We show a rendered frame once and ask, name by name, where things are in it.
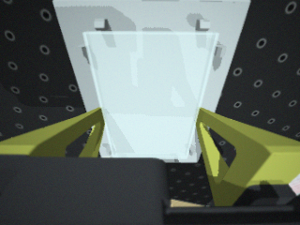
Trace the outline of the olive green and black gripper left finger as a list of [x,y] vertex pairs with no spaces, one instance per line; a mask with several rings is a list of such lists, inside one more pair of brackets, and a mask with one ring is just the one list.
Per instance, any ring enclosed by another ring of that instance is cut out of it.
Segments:
[[39,128],[0,142],[0,154],[29,157],[65,157],[69,144],[92,126],[80,158],[97,158],[105,122],[100,107],[68,120]]

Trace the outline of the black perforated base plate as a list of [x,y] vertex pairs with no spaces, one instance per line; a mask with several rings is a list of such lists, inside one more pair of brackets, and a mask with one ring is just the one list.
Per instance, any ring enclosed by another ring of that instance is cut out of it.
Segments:
[[[0,0],[0,142],[86,113],[53,0]],[[300,0],[250,0],[216,113],[300,142]],[[203,154],[171,200],[215,206]]]

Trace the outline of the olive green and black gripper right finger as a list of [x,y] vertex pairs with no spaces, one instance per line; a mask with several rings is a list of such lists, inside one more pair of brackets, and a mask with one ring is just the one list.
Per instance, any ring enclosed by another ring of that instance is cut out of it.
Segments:
[[[208,127],[236,150],[230,166]],[[252,185],[288,184],[300,174],[300,142],[200,108],[196,129],[215,206],[232,206]]]

